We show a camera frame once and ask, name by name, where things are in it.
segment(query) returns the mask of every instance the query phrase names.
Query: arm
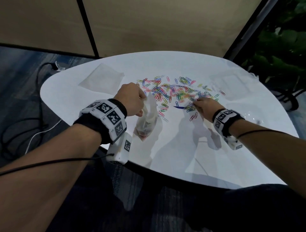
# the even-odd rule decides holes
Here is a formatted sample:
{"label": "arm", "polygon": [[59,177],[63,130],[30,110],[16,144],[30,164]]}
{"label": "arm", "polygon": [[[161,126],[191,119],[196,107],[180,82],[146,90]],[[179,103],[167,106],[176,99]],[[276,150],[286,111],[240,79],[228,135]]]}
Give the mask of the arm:
{"label": "arm", "polygon": [[[136,84],[123,85],[114,97],[128,116],[142,115],[144,93]],[[101,134],[75,124],[27,155],[0,169],[65,158],[90,158]],[[0,231],[45,231],[87,161],[49,164],[0,177]]]}
{"label": "arm", "polygon": [[[201,98],[194,104],[210,122],[214,113],[224,108],[208,98]],[[267,128],[238,120],[229,127],[229,133],[238,137],[245,132],[261,129]],[[289,187],[306,198],[306,141],[277,132],[255,132],[242,136],[239,141]]]}

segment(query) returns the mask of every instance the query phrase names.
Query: pile of paper clips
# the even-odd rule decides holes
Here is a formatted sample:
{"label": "pile of paper clips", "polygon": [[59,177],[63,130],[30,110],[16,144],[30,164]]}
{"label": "pile of paper clips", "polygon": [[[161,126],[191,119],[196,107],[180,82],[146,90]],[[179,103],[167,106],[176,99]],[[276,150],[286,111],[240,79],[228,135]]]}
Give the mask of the pile of paper clips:
{"label": "pile of paper clips", "polygon": [[[172,97],[176,97],[175,101],[175,107],[179,109],[184,109],[187,112],[195,111],[196,108],[193,105],[192,102],[189,102],[187,106],[180,107],[179,103],[184,103],[185,100],[195,101],[199,97],[210,97],[212,99],[215,99],[218,101],[217,98],[219,94],[215,95],[214,97],[209,93],[209,91],[212,92],[211,89],[207,88],[207,86],[202,86],[202,84],[199,84],[198,87],[202,87],[204,90],[203,93],[201,91],[193,89],[192,84],[194,84],[196,81],[191,80],[188,77],[179,77],[179,80],[176,78],[175,84],[161,84],[162,83],[162,76],[154,77],[153,80],[148,80],[147,78],[143,80],[137,80],[136,84],[144,89],[144,93],[147,95],[147,92],[151,92],[152,95],[155,97],[156,102],[160,102],[161,105],[158,106],[158,114],[160,117],[162,117],[163,120],[168,122],[168,120],[165,118],[164,112],[166,112],[169,109],[169,104],[172,102]],[[196,112],[195,115],[193,115],[190,118],[190,121],[192,121],[194,118],[197,118],[198,113]]]}

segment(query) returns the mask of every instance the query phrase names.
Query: green foliage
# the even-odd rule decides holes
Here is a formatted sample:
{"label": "green foliage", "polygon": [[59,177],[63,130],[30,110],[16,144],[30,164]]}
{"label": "green foliage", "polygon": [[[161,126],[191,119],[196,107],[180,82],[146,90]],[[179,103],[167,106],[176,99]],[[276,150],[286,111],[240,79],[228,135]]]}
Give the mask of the green foliage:
{"label": "green foliage", "polygon": [[241,66],[251,68],[268,87],[305,89],[306,0],[286,0],[280,4],[278,15],[258,36],[254,54]]}

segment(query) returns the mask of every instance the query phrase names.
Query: dark pants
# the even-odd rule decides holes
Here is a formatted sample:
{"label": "dark pants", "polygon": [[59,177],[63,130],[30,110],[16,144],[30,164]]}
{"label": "dark pants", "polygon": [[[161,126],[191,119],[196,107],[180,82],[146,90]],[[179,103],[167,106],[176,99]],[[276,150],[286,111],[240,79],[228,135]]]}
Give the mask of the dark pants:
{"label": "dark pants", "polygon": [[[102,162],[87,166],[60,207],[51,231],[150,231],[154,203],[161,186],[144,179],[131,211],[113,195]],[[194,230],[305,230],[306,200],[286,185],[259,185],[224,192],[197,193],[185,207]]]}

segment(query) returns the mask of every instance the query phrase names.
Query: person's left arm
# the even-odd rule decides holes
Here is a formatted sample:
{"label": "person's left arm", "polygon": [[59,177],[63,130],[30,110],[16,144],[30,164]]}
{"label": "person's left arm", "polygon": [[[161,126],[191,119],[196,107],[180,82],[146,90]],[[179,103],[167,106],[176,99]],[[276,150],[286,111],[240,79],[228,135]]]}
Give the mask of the person's left arm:
{"label": "person's left arm", "polygon": [[[127,116],[142,115],[144,93],[134,83],[121,87],[114,97]],[[0,172],[44,161],[90,158],[101,144],[101,134],[74,124]],[[87,161],[49,164],[0,177],[0,231],[45,231]]]}

